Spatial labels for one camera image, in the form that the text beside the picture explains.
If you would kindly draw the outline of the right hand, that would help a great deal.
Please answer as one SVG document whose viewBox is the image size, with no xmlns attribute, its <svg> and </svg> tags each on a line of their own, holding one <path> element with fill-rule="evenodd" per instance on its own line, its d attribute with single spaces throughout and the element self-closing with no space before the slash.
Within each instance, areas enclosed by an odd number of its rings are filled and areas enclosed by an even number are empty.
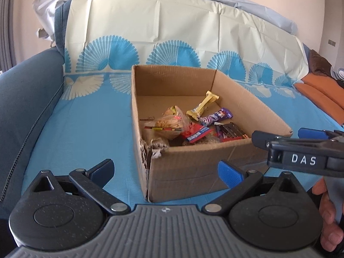
<svg viewBox="0 0 344 258">
<path fill-rule="evenodd" d="M 335 221 L 336 209 L 330 201 L 325 180 L 321 178 L 312 188 L 314 195 L 322 195 L 319 204 L 319 213 L 323 219 L 321 246 L 328 252 L 333 252 L 343 241 L 343 230 Z"/>
</svg>

